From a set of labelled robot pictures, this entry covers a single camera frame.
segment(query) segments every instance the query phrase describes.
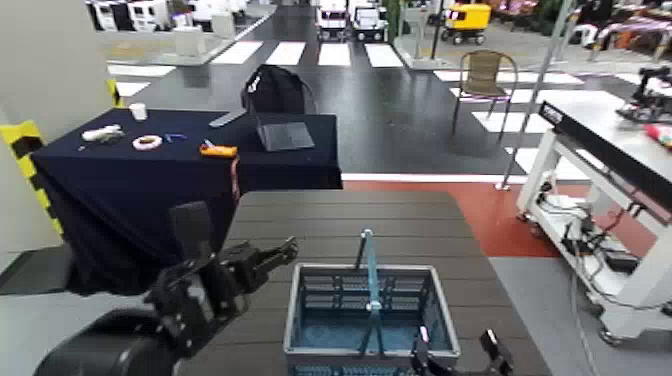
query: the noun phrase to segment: metal chair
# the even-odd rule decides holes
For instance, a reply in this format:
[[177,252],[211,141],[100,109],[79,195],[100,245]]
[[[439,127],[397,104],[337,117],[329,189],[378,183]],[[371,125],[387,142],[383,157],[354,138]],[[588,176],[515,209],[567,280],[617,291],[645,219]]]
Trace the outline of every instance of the metal chair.
[[[469,67],[467,72],[467,80],[464,80],[464,63],[469,60]],[[497,86],[497,74],[502,60],[508,60],[513,67],[514,81],[513,88],[510,93]],[[497,101],[506,101],[506,110],[504,112],[504,121],[502,122],[502,129],[499,131],[499,140],[504,135],[504,126],[506,125],[506,118],[509,116],[509,108],[511,107],[511,98],[516,91],[518,85],[518,66],[513,59],[500,52],[489,50],[478,50],[469,52],[462,56],[460,60],[460,90],[457,94],[457,101],[455,103],[455,111],[453,112],[453,134],[455,134],[455,126],[457,124],[457,116],[460,110],[460,100],[462,98],[488,98],[492,100],[490,110],[488,111],[488,118],[492,114]]]

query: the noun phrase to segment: backpack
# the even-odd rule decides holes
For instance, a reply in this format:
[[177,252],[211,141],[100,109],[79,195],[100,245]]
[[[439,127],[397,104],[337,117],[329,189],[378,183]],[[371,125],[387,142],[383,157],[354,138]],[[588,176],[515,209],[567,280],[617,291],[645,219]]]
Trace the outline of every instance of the backpack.
[[297,74],[262,64],[245,83],[240,99],[248,111],[305,114],[304,86],[310,91]]

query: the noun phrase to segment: caster wheel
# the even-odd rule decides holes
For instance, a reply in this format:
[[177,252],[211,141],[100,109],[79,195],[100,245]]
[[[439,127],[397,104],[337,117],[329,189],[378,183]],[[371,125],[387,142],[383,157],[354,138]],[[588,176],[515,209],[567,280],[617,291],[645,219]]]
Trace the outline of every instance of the caster wheel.
[[614,336],[605,327],[600,328],[598,334],[600,335],[600,338],[602,338],[602,340],[607,343],[607,345],[612,347],[618,347],[622,345],[623,342],[625,342],[623,338]]
[[604,313],[604,307],[600,304],[590,303],[586,307],[586,311],[595,317],[600,317]]
[[530,227],[530,233],[532,233],[535,238],[539,239],[543,239],[546,236],[544,229],[542,229],[538,223],[535,223],[532,227]]
[[530,218],[527,216],[527,213],[516,214],[516,219],[523,222],[523,223],[527,223],[527,221],[530,220]]

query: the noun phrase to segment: white stripe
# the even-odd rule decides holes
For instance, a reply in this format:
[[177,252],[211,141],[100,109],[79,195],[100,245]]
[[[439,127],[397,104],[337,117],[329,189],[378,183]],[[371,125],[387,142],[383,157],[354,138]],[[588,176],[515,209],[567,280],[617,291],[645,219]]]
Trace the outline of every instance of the white stripe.
[[113,76],[163,77],[175,69],[172,65],[108,65]]
[[[639,85],[639,83],[642,81],[642,77],[634,73],[621,73],[616,74],[615,76],[621,80],[628,81],[635,85]],[[661,94],[672,96],[672,87],[670,87],[670,84],[663,82],[656,77],[649,79],[649,83],[646,85],[646,88]]]
[[280,42],[266,60],[266,64],[297,65],[304,48],[306,48],[306,42]]
[[[509,154],[513,152],[513,148],[510,147],[504,148],[504,150]],[[529,174],[532,171],[532,165],[534,165],[534,159],[537,157],[538,152],[539,149],[536,148],[520,148],[518,149],[518,154],[516,154],[516,163]],[[577,150],[576,152],[598,169],[604,167],[604,164],[588,151]],[[560,158],[555,172],[558,180],[588,180],[588,177],[578,167],[571,164],[564,157]]]
[[374,68],[404,66],[389,44],[367,43],[364,45],[364,48],[366,48],[366,54],[369,56],[369,62]]
[[[451,88],[450,91],[457,96],[459,88]],[[531,89],[517,89],[513,94],[511,103],[528,103],[532,99]],[[488,99],[471,99],[471,102],[489,102]],[[623,105],[623,100],[613,94],[602,90],[541,90],[537,96],[537,103],[549,101],[553,104],[572,102],[595,103],[602,102],[618,108]]]
[[[344,181],[382,181],[410,183],[499,183],[504,175],[434,175],[434,174],[358,174],[343,173]],[[524,184],[526,176],[512,175],[511,184]]]
[[264,42],[244,41],[237,42],[223,54],[217,56],[210,64],[243,64],[254,54]]
[[[499,130],[502,129],[502,121],[504,121],[503,112],[493,112],[489,118],[487,111],[472,112],[472,114],[488,132],[499,133]],[[504,132],[520,132],[524,119],[525,114],[522,112],[509,112]],[[539,116],[539,114],[531,114],[530,120],[527,122],[527,128],[525,128],[525,133],[544,133],[551,128],[551,124]]]
[[149,86],[149,82],[117,82],[117,90],[122,97],[131,97]]
[[273,13],[265,15],[264,18],[262,18],[262,19],[260,19],[259,21],[253,23],[252,26],[250,26],[250,27],[248,27],[247,29],[243,30],[242,33],[236,35],[236,37],[233,38],[233,40],[234,40],[234,41],[238,41],[238,40],[240,40],[241,38],[243,38],[244,36],[246,36],[247,34],[249,34],[252,30],[256,29],[257,26],[259,26],[259,25],[261,25],[262,23],[264,23],[264,21],[266,21],[267,19],[269,19],[269,17],[271,17],[272,15],[273,15]]
[[[460,71],[434,71],[436,77],[441,81],[459,81],[460,80]],[[464,72],[462,79],[466,80],[468,72]],[[515,75],[513,72],[499,72],[497,75],[497,81],[501,83],[513,82]],[[538,73],[534,72],[518,72],[518,82],[534,83],[537,82],[539,78]],[[580,80],[572,75],[567,73],[546,73],[544,76],[544,82],[549,84],[583,84],[583,80]]]
[[323,43],[317,65],[350,66],[350,47],[345,43]]

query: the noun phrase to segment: table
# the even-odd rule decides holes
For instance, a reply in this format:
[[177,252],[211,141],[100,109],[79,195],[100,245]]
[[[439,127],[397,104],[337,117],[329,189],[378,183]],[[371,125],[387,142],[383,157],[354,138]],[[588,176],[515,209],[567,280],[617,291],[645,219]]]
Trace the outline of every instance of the table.
[[[438,192],[253,192],[242,198],[225,245],[262,248],[299,239],[296,262],[354,262],[363,228],[374,231],[379,264],[433,265],[462,348],[458,369],[481,374],[478,342],[492,328],[514,356],[516,375],[550,375],[455,200]],[[182,365],[188,376],[285,375],[282,350],[294,264],[276,269],[250,296],[250,310]]]
[[[231,160],[200,156],[207,138],[237,145],[241,193],[269,189],[340,189],[336,117],[333,115],[260,114],[264,123],[302,121],[315,148],[265,152],[251,118],[225,127],[208,123],[221,112],[149,110],[137,123],[130,111],[112,109],[33,154],[48,188],[66,240],[77,259],[83,291],[119,294],[144,291],[161,268],[181,260],[168,209],[206,201],[219,247],[235,208]],[[81,133],[120,124],[126,136],[114,145],[87,145],[78,151]],[[132,140],[146,134],[179,133],[186,140],[137,151]]]
[[[660,309],[635,309],[658,305],[672,298],[672,155],[646,136],[640,125],[632,124],[615,113],[622,103],[544,102],[539,113],[554,125],[543,136],[534,166],[518,197],[521,214],[529,213],[556,245],[588,288],[588,297],[604,308],[600,334],[612,345],[621,339],[636,338],[647,329],[672,330],[672,320]],[[582,148],[599,159],[605,167],[586,161],[576,149]],[[604,263],[602,254],[584,256],[585,266],[562,244],[571,215],[549,213],[536,199],[544,174],[565,157],[591,180],[593,186],[586,201],[606,195],[628,214],[657,236],[655,244],[631,275],[615,272]],[[549,200],[560,199],[556,195]]]

